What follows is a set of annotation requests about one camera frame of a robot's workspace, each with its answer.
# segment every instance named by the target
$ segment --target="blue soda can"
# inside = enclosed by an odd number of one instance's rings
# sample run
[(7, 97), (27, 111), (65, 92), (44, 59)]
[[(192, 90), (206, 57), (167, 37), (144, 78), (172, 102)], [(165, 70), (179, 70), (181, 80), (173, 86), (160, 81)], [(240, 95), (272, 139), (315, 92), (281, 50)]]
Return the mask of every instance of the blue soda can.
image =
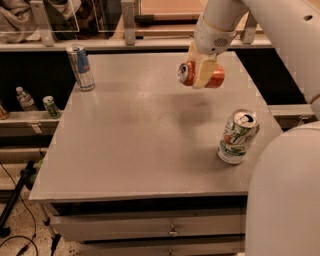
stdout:
[(71, 45), (66, 48), (66, 51), (80, 90), (92, 90), (95, 84), (84, 47), (82, 45)]

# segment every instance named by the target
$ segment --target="cable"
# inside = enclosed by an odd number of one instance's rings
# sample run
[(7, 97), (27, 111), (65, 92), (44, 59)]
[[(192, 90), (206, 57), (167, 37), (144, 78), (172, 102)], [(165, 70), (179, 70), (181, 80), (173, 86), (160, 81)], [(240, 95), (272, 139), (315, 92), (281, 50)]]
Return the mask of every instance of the cable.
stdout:
[(17, 186), (17, 184), (16, 184), (15, 181), (13, 180), (12, 176), (10, 175), (10, 173), (7, 171), (6, 168), (4, 168), (4, 166), (3, 166), (3, 164), (2, 164), (1, 161), (0, 161), (0, 165), (1, 165), (2, 169), (7, 173), (7, 175), (9, 176), (9, 178), (12, 180), (12, 183), (13, 183), (15, 186)]
[[(3, 164), (2, 164), (1, 161), (0, 161), (0, 166), (1, 166), (2, 169), (7, 173), (7, 175), (10, 177), (12, 183), (13, 183), (15, 186), (17, 186), (17, 184), (15, 183), (14, 179), (12, 178), (12, 176), (10, 175), (10, 173), (8, 172), (8, 170), (3, 166)], [(24, 247), (21, 248), (21, 250), (19, 251), (19, 253), (17, 254), (17, 256), (18, 256), (18, 255), (22, 255), (22, 254), (28, 249), (30, 243), (33, 243), (33, 245), (36, 247), (36, 250), (37, 250), (37, 246), (36, 246), (36, 244), (33, 242), (33, 239), (34, 239), (34, 238), (36, 237), (36, 235), (37, 235), (37, 223), (36, 223), (35, 217), (34, 217), (33, 213), (30, 211), (30, 209), (27, 207), (27, 205), (25, 204), (25, 202), (24, 202), (23, 198), (21, 197), (21, 195), (19, 195), (19, 197), (20, 197), (20, 200), (21, 200), (22, 204), (24, 205), (24, 207), (26, 208), (26, 210), (30, 213), (31, 218), (32, 218), (32, 220), (33, 220), (34, 232), (33, 232), (32, 238), (30, 239), (30, 238), (27, 238), (27, 237), (25, 237), (25, 236), (13, 236), (13, 237), (10, 237), (10, 238), (8, 238), (7, 240), (5, 240), (5, 241), (0, 245), (0, 248), (1, 248), (1, 246), (2, 246), (6, 241), (9, 241), (9, 240), (11, 240), (11, 239), (13, 239), (13, 238), (16, 238), (16, 237), (18, 237), (18, 238), (19, 238), (19, 237), (24, 237), (24, 238), (26, 238), (27, 240), (29, 240), (29, 243), (26, 244)]]
[[(38, 256), (39, 255), (39, 251), (38, 251), (38, 247), (37, 245), (29, 238), (29, 237), (26, 237), (26, 236), (12, 236), (12, 237), (9, 237), (8, 239), (4, 240), (1, 244), (0, 244), (0, 248), (8, 241), (12, 240), (12, 239), (15, 239), (15, 238), (23, 238), (23, 239), (26, 239), (29, 241), (29, 244), (32, 244), (36, 250), (36, 255)], [(22, 255), (22, 253), (24, 253), (27, 249), (28, 249), (29, 245), (25, 245), (22, 249), (20, 249), (20, 251), (18, 252), (17, 256), (18, 255)]]

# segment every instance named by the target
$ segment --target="green and white can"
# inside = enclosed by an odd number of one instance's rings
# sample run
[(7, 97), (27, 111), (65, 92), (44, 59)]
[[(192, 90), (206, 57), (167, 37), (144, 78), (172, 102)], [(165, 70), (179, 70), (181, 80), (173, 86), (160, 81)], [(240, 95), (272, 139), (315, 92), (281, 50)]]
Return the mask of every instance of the green and white can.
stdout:
[(218, 155), (230, 164), (239, 164), (260, 129), (256, 113), (239, 109), (228, 118), (219, 143)]
[(57, 119), (61, 116), (60, 110), (57, 105), (54, 103), (52, 96), (46, 96), (43, 98), (43, 105), (48, 111), (48, 114), (51, 118)]

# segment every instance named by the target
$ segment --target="metal stand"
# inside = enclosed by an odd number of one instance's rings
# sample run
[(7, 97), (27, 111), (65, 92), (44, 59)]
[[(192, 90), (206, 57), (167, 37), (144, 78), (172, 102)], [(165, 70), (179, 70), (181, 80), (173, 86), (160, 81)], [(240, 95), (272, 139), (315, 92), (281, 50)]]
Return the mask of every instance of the metal stand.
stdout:
[(18, 197), (20, 196), (21, 190), (24, 185), (26, 185), (28, 188), (30, 187), (30, 179), (31, 176), (36, 173), (36, 169), (33, 168), (34, 162), (29, 161), (26, 168), (23, 169), (20, 172), (20, 179), (18, 184), (16, 185), (14, 190), (5, 190), (4, 194), (7, 194), (11, 192), (10, 197), (8, 199), (8, 202), (6, 204), (6, 207), (4, 208), (1, 216), (0, 216), (0, 237), (7, 237), (10, 235), (10, 227), (4, 228), (4, 225), (6, 224), (6, 221), (8, 217), (10, 216), (10, 213), (15, 205), (15, 203), (18, 200)]

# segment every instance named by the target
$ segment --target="drawer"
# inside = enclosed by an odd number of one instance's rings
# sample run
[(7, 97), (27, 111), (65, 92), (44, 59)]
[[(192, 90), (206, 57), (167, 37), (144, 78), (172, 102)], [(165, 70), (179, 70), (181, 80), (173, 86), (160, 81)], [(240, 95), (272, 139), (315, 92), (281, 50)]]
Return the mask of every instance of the drawer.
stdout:
[(240, 209), (215, 209), (54, 217), (51, 224), (68, 241), (99, 241), (240, 234), (244, 220)]
[(244, 252), (243, 236), (80, 245), (84, 256), (196, 256)]

